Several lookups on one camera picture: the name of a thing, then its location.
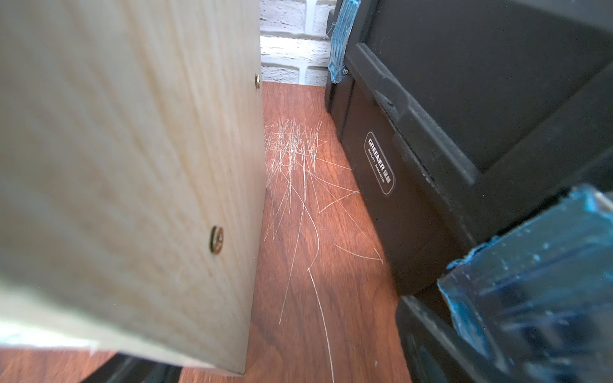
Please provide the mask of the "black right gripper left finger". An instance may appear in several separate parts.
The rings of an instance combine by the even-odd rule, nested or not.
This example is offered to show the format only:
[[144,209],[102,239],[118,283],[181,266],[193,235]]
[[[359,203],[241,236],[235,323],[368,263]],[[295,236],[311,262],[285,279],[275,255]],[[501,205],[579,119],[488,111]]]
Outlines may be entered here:
[[177,383],[182,367],[115,354],[81,383]]

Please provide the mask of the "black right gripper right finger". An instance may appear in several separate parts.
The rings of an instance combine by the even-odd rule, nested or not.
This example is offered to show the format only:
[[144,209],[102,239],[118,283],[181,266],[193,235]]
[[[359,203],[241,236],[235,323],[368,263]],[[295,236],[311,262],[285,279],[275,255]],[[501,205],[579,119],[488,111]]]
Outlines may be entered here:
[[610,382],[612,195],[590,185],[448,265],[450,314],[404,296],[415,382]]

